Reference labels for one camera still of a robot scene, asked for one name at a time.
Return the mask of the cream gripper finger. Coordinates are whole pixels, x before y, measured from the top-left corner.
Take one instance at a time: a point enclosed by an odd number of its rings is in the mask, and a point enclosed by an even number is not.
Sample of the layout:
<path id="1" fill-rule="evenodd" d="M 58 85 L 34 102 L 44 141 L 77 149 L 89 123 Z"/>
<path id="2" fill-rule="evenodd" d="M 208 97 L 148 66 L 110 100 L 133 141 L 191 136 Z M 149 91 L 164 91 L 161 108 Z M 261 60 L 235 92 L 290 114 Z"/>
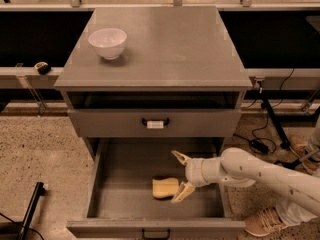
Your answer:
<path id="1" fill-rule="evenodd" d="M 184 166 L 188 164 L 191 158 L 177 150 L 172 150 L 171 153 L 177 158 L 177 160 Z"/>
<path id="2" fill-rule="evenodd" d="M 195 191 L 195 186 L 193 186 L 189 182 L 182 181 L 178 187 L 177 192 L 173 196 L 171 202 L 172 203 L 179 203 L 183 201 L 186 197 L 191 195 Z"/>

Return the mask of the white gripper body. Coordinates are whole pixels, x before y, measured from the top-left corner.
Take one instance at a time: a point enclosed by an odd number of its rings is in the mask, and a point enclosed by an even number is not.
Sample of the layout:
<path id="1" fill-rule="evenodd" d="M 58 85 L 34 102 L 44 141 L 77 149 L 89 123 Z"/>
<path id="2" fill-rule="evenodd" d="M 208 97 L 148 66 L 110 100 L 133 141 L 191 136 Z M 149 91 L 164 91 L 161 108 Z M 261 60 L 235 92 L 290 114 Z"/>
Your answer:
<path id="1" fill-rule="evenodd" d="M 209 185 L 205 178 L 205 168 L 210 164 L 209 159 L 192 158 L 185 166 L 185 176 L 188 183 L 194 187 L 203 187 Z"/>

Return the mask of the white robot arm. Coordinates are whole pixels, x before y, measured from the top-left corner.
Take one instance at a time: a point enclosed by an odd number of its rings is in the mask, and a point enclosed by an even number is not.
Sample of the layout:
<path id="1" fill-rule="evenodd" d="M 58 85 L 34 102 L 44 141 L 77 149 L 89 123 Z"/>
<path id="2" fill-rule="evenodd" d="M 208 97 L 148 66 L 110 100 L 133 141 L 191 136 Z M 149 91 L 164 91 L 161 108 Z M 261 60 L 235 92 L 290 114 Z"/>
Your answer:
<path id="1" fill-rule="evenodd" d="M 320 216 L 319 177 L 265 162 L 239 148 L 228 148 L 214 158 L 190 158 L 176 150 L 172 154 L 185 166 L 187 179 L 180 183 L 172 203 L 181 202 L 196 188 L 210 184 L 249 187 L 258 182 Z"/>

